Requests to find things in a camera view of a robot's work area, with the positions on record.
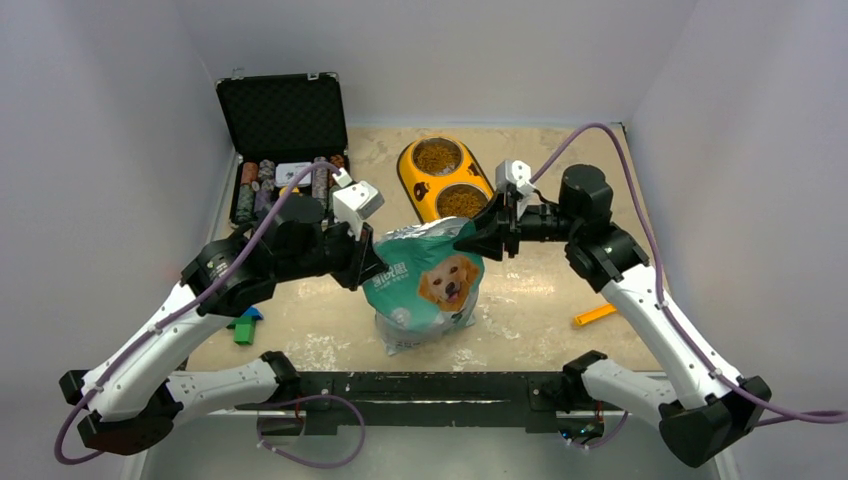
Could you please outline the green dog food bag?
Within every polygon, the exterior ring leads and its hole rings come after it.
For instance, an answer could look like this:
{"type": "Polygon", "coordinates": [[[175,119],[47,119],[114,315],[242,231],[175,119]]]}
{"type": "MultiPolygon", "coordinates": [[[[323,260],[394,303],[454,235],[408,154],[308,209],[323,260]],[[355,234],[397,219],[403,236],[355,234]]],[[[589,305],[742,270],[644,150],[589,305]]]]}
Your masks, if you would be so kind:
{"type": "Polygon", "coordinates": [[[375,244],[388,269],[367,281],[364,292],[388,355],[475,323],[484,262],[454,248],[474,232],[471,220],[448,217],[391,231],[375,244]]]}

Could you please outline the yellow plastic scoop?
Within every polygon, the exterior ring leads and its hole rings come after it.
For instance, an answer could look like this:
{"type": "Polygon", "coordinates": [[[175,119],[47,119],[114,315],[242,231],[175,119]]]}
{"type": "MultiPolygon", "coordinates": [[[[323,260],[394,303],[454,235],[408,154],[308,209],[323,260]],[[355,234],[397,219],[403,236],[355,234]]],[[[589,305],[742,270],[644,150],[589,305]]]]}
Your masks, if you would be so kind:
{"type": "Polygon", "coordinates": [[[576,315],[573,318],[573,325],[577,328],[585,327],[590,323],[593,323],[597,320],[603,319],[610,315],[616,314],[618,312],[617,308],[612,304],[605,304],[600,307],[594,308],[587,312],[576,315]]]}

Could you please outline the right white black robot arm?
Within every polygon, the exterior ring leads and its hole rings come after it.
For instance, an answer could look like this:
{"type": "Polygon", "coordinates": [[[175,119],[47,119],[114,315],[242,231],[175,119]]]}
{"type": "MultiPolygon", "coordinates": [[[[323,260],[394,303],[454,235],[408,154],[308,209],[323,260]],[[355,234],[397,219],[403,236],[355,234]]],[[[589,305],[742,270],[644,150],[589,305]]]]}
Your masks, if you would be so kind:
{"type": "Polygon", "coordinates": [[[475,217],[459,251],[492,260],[518,253],[522,242],[564,246],[572,270],[622,315],[665,372],[656,380],[591,351],[567,363],[540,392],[563,411],[607,402],[656,427],[690,467],[705,464],[750,433],[771,391],[743,377],[696,331],[664,289],[645,251],[612,219],[613,190],[591,165],[566,169],[556,202],[533,205],[530,167],[517,160],[496,171],[496,193],[475,217]]]}

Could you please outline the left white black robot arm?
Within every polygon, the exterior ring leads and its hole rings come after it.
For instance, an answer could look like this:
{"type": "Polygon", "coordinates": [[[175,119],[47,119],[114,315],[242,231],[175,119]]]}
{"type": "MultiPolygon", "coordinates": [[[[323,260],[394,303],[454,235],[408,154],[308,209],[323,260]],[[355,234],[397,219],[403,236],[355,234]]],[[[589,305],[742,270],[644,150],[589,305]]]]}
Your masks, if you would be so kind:
{"type": "Polygon", "coordinates": [[[264,209],[258,225],[206,245],[160,309],[115,354],[61,377],[72,406],[62,431],[76,430],[92,456],[130,456],[217,410],[292,405],[302,393],[301,377],[279,351],[218,372],[188,372],[182,363],[211,335],[272,298],[279,283],[330,275],[355,290],[386,270],[368,222],[382,196],[356,184],[336,191],[331,202],[334,221],[325,224],[315,199],[286,193],[264,209]]]}

